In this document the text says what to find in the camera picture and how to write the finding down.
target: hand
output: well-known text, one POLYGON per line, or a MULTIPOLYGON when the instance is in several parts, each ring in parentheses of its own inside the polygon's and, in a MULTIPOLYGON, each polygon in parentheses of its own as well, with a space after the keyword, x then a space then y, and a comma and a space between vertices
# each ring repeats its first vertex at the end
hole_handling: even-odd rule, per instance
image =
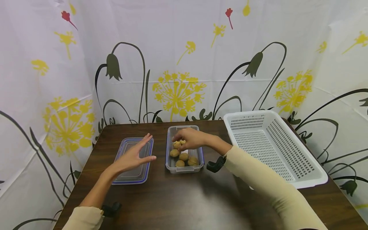
POLYGON ((111 167, 118 174, 132 170, 141 164, 145 164, 156 160, 156 156, 147 156, 145 158, 139 158, 139 152, 151 140, 152 135, 149 133, 136 145, 130 148, 124 153, 117 161, 115 161, 111 167))
POLYGON ((209 139, 212 139, 213 135, 194 130, 192 128, 185 128, 180 130, 172 139, 172 142, 179 141, 181 139, 185 140, 185 144, 179 147, 179 151, 184 151, 186 149, 197 149, 201 146, 205 146, 209 139))

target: right hand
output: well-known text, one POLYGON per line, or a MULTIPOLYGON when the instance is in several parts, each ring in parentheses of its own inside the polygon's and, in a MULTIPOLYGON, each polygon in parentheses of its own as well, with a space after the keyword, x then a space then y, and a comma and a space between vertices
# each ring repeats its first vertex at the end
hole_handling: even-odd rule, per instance
POLYGON ((185 128, 180 130, 172 139, 172 142, 179 141, 181 139, 185 140, 185 144, 179 147, 179 151, 184 151, 186 149, 197 149, 199 147, 207 145, 209 139, 213 135, 194 130, 192 128, 185 128))

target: wooden table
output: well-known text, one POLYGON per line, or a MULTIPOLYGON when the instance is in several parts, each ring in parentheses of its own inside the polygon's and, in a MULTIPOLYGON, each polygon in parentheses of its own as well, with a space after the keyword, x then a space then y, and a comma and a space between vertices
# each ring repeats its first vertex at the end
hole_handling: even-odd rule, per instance
MULTIPOLYGON (((218 135, 230 143, 223 121, 105 127, 54 229, 62 229, 101 172, 114 162, 121 141, 126 137, 142 137, 148 132, 153 135, 153 154, 157 156, 151 163, 148 180, 141 185, 110 188, 105 204, 118 201, 123 206, 115 218, 105 218, 101 229, 282 229, 267 201, 225 168, 212 173, 204 166, 200 172, 188 174, 171 174, 166 169, 167 129, 188 124, 197 125, 201 131, 218 135)), ((203 152, 205 165, 219 157, 210 148, 203 148, 203 152)), ((328 229, 368 229, 331 178, 324 185, 300 192, 328 229)))

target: long sleeve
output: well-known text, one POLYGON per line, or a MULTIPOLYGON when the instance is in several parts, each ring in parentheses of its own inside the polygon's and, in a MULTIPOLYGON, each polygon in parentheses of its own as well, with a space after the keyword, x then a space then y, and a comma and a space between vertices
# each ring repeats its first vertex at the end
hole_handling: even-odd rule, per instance
POLYGON ((230 172, 271 200, 286 230, 327 229, 304 196, 267 165, 236 146, 225 156, 230 172))
POLYGON ((76 207, 63 230, 97 230, 103 221, 103 211, 95 207, 76 207))

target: plastic basket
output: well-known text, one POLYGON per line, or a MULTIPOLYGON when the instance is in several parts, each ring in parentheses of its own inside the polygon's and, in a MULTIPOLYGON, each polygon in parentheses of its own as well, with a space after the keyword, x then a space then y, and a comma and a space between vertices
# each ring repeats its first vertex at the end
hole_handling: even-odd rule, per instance
POLYGON ((229 113, 224 122, 233 145, 268 165, 296 188, 328 181, 318 161, 271 110, 229 113))

